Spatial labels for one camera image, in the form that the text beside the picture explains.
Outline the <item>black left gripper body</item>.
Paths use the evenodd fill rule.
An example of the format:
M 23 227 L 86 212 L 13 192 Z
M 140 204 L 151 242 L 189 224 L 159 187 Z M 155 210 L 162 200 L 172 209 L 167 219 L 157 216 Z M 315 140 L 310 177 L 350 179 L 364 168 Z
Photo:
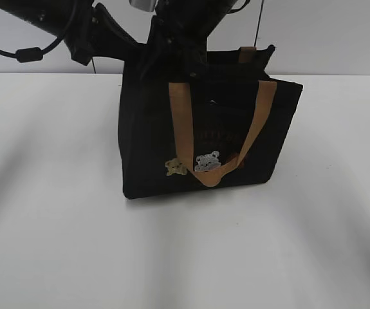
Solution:
M 64 42 L 71 59 L 85 66 L 94 57 L 126 61 L 144 49 L 144 44 L 131 37 L 102 3 L 93 6 L 91 2 L 77 3 L 75 19 Z

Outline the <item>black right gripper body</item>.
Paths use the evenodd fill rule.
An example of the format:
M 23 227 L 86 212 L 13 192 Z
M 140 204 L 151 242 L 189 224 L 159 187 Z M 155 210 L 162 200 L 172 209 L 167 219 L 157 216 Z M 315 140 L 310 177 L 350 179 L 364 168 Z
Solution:
M 207 72 L 207 41 L 176 33 L 162 18 L 153 16 L 141 55 L 141 78 L 166 75 L 199 78 Z

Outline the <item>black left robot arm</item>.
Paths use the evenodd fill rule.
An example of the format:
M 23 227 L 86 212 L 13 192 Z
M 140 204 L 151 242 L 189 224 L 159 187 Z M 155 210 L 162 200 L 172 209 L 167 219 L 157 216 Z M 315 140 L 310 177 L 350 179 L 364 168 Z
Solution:
M 94 57 L 126 61 L 140 54 L 143 44 L 131 37 L 102 3 L 92 1 L 0 1 L 0 9 L 55 36 L 45 48 L 31 47 L 0 56 L 20 63 L 37 62 L 60 43 L 68 47 L 71 59 L 87 66 Z

